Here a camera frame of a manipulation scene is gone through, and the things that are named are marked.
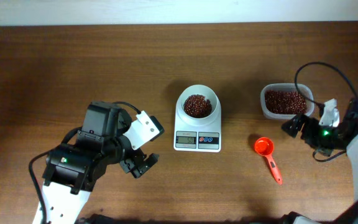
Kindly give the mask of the orange measuring scoop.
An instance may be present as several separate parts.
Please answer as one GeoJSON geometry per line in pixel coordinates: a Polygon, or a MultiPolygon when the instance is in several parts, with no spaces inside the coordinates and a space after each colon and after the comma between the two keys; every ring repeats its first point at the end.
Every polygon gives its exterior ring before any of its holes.
{"type": "Polygon", "coordinates": [[[273,178],[279,185],[282,185],[283,177],[282,177],[281,172],[277,166],[277,163],[274,161],[273,156],[272,156],[272,154],[274,152],[273,141],[267,137],[258,138],[258,140],[256,140],[256,142],[254,143],[254,151],[257,154],[266,158],[266,160],[268,162],[269,169],[273,175],[273,178]]]}

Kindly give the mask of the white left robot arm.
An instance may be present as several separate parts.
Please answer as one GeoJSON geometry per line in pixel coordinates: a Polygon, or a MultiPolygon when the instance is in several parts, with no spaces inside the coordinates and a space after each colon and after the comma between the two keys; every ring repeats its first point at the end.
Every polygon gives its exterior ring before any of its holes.
{"type": "Polygon", "coordinates": [[[46,168],[39,185],[33,164],[29,173],[39,198],[34,223],[74,223],[88,201],[96,181],[109,165],[119,164],[136,179],[158,161],[141,146],[164,132],[154,116],[136,110],[136,120],[123,108],[125,103],[93,101],[83,125],[69,131],[61,143],[43,153],[46,168]]]}

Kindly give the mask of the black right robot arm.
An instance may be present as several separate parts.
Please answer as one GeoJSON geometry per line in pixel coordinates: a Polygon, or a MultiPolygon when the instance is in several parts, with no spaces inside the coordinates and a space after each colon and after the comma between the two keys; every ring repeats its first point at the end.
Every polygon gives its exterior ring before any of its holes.
{"type": "Polygon", "coordinates": [[[298,114],[282,124],[282,130],[295,138],[301,133],[312,149],[312,155],[326,156],[319,162],[328,162],[345,154],[352,167],[354,203],[332,223],[358,223],[358,98],[349,102],[342,120],[339,119],[337,101],[331,99],[320,107],[321,119],[298,114]]]}

